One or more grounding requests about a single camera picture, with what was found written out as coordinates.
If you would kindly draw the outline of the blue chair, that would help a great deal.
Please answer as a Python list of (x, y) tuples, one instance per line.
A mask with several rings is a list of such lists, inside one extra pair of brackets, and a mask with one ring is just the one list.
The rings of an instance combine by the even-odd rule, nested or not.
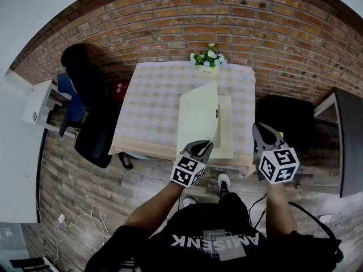
[(67, 73), (57, 75), (57, 89), (60, 93), (71, 96), (59, 131), (59, 135), (62, 137), (68, 127), (76, 130), (81, 129), (86, 107), (82, 103)]

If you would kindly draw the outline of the black office chair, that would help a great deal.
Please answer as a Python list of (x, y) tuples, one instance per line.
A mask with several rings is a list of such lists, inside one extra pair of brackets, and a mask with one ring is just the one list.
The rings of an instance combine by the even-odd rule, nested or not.
[(112, 100), (99, 68), (88, 55), (86, 44), (74, 44), (63, 52), (61, 64), (75, 91), (88, 109), (75, 141), (75, 150), (90, 163), (107, 168), (121, 104)]

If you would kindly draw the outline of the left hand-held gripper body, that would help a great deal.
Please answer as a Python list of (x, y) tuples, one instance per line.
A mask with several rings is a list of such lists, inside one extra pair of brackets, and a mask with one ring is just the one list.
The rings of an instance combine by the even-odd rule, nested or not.
[(191, 157), (179, 154), (174, 161), (170, 180), (185, 188), (202, 178), (206, 165)]

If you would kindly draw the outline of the red box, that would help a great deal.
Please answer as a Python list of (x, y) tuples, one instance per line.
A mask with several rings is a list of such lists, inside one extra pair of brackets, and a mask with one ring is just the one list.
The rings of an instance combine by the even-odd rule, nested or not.
[(129, 87), (129, 80), (117, 80), (111, 84), (111, 97), (116, 103), (122, 104)]

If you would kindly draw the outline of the person's left forearm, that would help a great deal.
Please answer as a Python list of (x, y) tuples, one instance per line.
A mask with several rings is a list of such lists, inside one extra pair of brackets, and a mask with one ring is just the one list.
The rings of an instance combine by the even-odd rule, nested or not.
[(165, 221), (183, 191), (182, 185), (170, 182), (155, 196), (136, 208), (124, 225), (140, 228), (151, 236)]

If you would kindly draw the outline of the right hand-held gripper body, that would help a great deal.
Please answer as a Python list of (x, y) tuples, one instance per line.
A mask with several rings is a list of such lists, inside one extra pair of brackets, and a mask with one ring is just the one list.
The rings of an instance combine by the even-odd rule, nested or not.
[(270, 183), (279, 184), (292, 181), (299, 167), (294, 148), (263, 151), (258, 164), (258, 172)]

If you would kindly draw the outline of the black case with yellow label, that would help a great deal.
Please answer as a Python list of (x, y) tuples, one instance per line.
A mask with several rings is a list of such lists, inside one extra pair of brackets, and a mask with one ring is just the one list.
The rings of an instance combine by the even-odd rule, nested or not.
[(304, 150), (316, 143), (313, 110), (311, 102), (268, 95), (258, 103), (256, 121), (281, 132), (290, 147)]

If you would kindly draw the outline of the person's black t-shirt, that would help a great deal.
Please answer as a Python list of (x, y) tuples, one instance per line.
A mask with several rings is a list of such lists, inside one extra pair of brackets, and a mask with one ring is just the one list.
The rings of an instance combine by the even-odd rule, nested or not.
[(88, 261), (85, 272), (332, 272), (343, 259), (335, 238), (292, 232), (266, 238), (249, 223), (242, 200), (177, 211), (153, 236), (121, 226)]

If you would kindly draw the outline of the dark desk with white frame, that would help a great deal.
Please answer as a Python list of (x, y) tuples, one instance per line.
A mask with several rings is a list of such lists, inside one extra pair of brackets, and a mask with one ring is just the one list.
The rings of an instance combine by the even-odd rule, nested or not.
[(363, 192), (363, 98), (334, 88), (314, 109), (317, 118), (335, 107), (340, 144), (341, 198)]

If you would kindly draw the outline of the small white table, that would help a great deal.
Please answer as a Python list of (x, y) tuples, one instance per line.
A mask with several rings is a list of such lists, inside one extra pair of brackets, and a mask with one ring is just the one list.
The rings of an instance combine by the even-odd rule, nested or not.
[[(51, 97), (52, 91), (55, 91), (68, 100), (71, 99), (70, 95), (60, 93), (57, 86), (51, 80), (38, 83), (33, 86), (32, 92), (26, 102), (22, 119), (30, 124), (41, 126), (42, 128), (58, 133), (60, 128), (47, 123), (48, 115), (54, 110), (54, 107), (56, 105), (59, 107), (62, 106), (60, 101)], [(33, 112), (36, 112), (37, 114), (36, 122), (33, 122), (32, 120)]]

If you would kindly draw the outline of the white potted flower plant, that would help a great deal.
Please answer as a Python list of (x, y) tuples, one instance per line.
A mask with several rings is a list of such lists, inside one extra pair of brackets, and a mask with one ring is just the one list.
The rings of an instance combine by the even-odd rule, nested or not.
[(202, 54), (191, 53), (189, 60), (196, 69), (205, 75), (217, 75), (220, 67), (227, 64), (223, 54), (215, 48), (215, 43), (209, 43), (208, 49)]

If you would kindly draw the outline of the black floor stand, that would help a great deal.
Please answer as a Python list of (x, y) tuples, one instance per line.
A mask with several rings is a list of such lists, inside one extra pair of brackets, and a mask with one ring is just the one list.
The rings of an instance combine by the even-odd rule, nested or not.
[(54, 272), (42, 257), (10, 260), (10, 264), (15, 269), (21, 269), (22, 272)]

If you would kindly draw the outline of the person's right forearm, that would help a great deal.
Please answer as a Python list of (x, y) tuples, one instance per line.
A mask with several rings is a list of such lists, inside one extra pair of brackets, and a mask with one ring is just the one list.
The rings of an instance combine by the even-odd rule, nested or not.
[(297, 231), (297, 222), (283, 184), (267, 187), (266, 232), (268, 239), (289, 235)]

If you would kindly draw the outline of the person's right shoe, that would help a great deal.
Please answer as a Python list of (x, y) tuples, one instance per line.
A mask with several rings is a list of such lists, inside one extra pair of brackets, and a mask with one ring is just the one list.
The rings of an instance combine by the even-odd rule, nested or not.
[(218, 176), (218, 194), (219, 198), (221, 199), (224, 195), (230, 192), (230, 177), (225, 174), (221, 173)]

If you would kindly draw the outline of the cream folder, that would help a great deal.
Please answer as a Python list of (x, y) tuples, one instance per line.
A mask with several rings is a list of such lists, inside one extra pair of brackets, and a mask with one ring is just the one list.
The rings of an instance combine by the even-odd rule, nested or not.
[(234, 157), (231, 96), (219, 95), (215, 80), (184, 93), (179, 99), (176, 152), (200, 140), (214, 144), (211, 159)]

